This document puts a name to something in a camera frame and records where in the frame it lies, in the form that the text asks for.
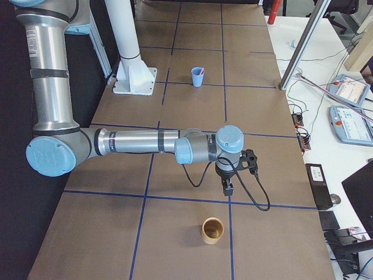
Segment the tan bamboo cup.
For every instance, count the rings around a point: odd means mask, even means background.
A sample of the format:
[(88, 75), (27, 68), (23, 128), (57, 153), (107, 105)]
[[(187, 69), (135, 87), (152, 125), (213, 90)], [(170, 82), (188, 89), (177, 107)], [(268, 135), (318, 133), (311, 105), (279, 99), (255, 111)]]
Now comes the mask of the tan bamboo cup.
[(201, 238), (206, 244), (216, 244), (223, 235), (224, 225), (220, 219), (210, 217), (203, 222), (201, 229)]

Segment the blue cup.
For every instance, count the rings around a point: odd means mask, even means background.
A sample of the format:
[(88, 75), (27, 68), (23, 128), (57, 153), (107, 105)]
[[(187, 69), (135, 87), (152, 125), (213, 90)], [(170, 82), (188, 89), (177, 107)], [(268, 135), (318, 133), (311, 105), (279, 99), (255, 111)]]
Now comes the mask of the blue cup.
[(196, 66), (191, 69), (192, 84), (194, 87), (197, 87), (197, 88), (202, 85), (204, 74), (205, 74), (204, 72), (203, 75), (198, 75), (201, 68), (203, 67)]

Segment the orange connector board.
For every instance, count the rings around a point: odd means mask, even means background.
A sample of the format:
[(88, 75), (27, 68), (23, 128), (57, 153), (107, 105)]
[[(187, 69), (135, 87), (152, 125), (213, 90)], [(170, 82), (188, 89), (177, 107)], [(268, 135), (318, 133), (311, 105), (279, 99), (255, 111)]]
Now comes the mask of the orange connector board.
[(297, 130), (296, 135), (297, 135), (297, 139), (298, 139), (301, 152), (304, 153), (306, 151), (310, 151), (311, 150), (311, 146), (310, 146), (311, 136), (308, 133), (308, 131)]
[(291, 117), (296, 128), (304, 126), (302, 113), (293, 113)]

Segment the black power brick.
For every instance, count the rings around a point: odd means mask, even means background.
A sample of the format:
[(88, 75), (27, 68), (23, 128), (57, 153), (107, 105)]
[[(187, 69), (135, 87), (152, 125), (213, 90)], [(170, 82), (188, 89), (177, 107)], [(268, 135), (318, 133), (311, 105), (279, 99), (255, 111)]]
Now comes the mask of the black power brick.
[(306, 163), (309, 183), (318, 210), (328, 210), (333, 206), (326, 184), (322, 166), (320, 164)]

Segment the white support pole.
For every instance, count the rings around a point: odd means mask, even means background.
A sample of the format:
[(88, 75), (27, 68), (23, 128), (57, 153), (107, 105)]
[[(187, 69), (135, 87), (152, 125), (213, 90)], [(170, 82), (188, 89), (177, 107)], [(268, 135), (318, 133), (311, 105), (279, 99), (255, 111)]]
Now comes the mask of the white support pole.
[(149, 68), (140, 55), (131, 3), (106, 0), (105, 5), (120, 57), (113, 91), (122, 95), (150, 96), (157, 69)]

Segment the lower teach pendant tablet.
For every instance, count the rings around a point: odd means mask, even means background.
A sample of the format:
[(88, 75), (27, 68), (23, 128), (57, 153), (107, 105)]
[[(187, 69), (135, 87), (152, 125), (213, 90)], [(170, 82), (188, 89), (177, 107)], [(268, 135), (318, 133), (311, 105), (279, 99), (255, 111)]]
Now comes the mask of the lower teach pendant tablet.
[(329, 119), (340, 142), (372, 146), (371, 123), (352, 109), (345, 106), (330, 106)]

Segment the teach pendant tablet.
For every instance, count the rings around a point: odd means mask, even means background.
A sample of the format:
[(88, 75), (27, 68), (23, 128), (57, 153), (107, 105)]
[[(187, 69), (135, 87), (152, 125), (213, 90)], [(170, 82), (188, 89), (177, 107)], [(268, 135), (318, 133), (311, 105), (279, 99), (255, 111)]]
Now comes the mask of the teach pendant tablet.
[(370, 90), (370, 85), (363, 80), (340, 74), (327, 85), (326, 89), (346, 103), (361, 107)]
[(372, 146), (371, 123), (352, 109), (345, 106), (330, 106), (329, 119), (340, 142)]

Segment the upper teach pendant tablet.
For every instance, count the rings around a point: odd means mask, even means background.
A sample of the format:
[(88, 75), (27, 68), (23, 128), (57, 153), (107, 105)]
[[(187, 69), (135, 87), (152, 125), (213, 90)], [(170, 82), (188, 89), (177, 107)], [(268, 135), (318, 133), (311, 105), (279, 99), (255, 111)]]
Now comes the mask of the upper teach pendant tablet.
[(326, 89), (346, 103), (361, 107), (370, 90), (370, 85), (363, 80), (340, 74), (327, 85)]

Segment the red cylinder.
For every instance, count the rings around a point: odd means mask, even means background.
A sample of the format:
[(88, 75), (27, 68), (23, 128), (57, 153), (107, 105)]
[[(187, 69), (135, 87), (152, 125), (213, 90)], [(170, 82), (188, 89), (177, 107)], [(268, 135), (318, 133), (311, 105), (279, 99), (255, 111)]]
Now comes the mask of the red cylinder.
[(281, 2), (282, 2), (282, 0), (273, 0), (272, 7), (271, 7), (271, 10), (270, 10), (270, 15), (269, 15), (269, 18), (268, 18), (268, 24), (269, 25), (274, 24), (274, 22), (276, 20), (276, 16), (277, 16), (279, 8), (280, 8), (280, 5), (281, 5)]

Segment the aluminium frame post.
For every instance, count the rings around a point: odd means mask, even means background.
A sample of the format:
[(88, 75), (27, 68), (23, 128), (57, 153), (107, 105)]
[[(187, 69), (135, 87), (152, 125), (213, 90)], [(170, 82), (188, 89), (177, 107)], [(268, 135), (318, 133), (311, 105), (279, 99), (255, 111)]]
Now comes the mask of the aluminium frame post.
[(323, 18), (331, 0), (318, 0), (311, 16), (308, 19), (308, 23), (299, 39), (299, 42), (295, 48), (295, 51), (290, 59), (290, 62), (285, 70), (285, 73), (279, 83), (280, 90), (286, 90), (293, 76), (298, 64), (300, 63), (302, 56), (307, 48), (308, 43), (311, 41), (313, 34), (315, 33), (319, 22)]

